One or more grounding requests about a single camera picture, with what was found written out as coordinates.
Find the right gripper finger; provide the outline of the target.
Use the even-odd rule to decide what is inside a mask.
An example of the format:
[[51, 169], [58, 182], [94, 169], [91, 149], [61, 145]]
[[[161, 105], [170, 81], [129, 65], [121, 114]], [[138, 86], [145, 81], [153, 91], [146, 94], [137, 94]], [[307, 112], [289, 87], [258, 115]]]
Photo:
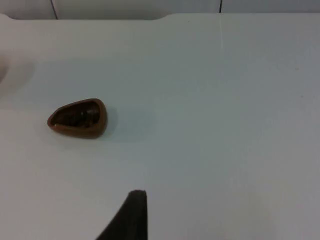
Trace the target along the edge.
[[98, 240], [147, 240], [148, 198], [145, 190], [130, 191]]

